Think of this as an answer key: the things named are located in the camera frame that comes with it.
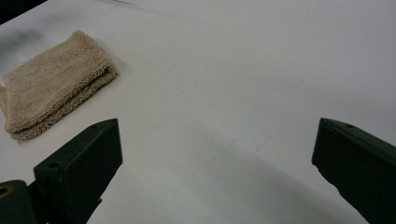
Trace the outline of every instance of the white surface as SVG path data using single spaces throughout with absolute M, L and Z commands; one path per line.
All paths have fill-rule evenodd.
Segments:
M 118 118 L 124 164 L 89 223 L 366 223 L 310 160 L 321 117 L 396 144 L 395 1 L 125 2 L 49 0 L 0 25 L 1 76 L 77 29 L 120 70 L 39 137 L 2 129 L 0 182 Z

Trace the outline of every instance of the dark green plastic part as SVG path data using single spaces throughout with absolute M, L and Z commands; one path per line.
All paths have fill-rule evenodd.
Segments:
M 396 223 L 396 147 L 350 124 L 321 119 L 312 163 L 369 223 Z
M 34 169 L 35 181 L 0 183 L 0 224 L 82 224 L 122 164 L 119 124 L 93 124 Z
M 116 119 L 85 129 L 35 167 L 49 223 L 86 223 L 122 164 Z

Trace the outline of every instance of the screw hole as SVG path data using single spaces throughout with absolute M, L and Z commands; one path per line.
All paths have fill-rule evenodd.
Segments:
M 12 186 L 1 186 L 0 187 L 0 198 L 7 196 L 12 191 Z
M 50 169 L 58 169 L 62 163 L 60 161 L 53 161 L 52 163 L 49 164 Z

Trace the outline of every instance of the towel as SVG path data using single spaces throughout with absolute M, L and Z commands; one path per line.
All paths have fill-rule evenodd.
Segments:
M 116 67 L 89 36 L 75 31 L 4 77 L 0 106 L 16 140 L 34 138 L 116 77 Z

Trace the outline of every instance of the terry cloth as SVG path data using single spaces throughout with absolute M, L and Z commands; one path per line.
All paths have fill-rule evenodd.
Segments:
M 114 79 L 116 72 L 92 38 L 74 32 L 5 75 L 0 106 L 6 131 L 16 140 L 40 135 Z

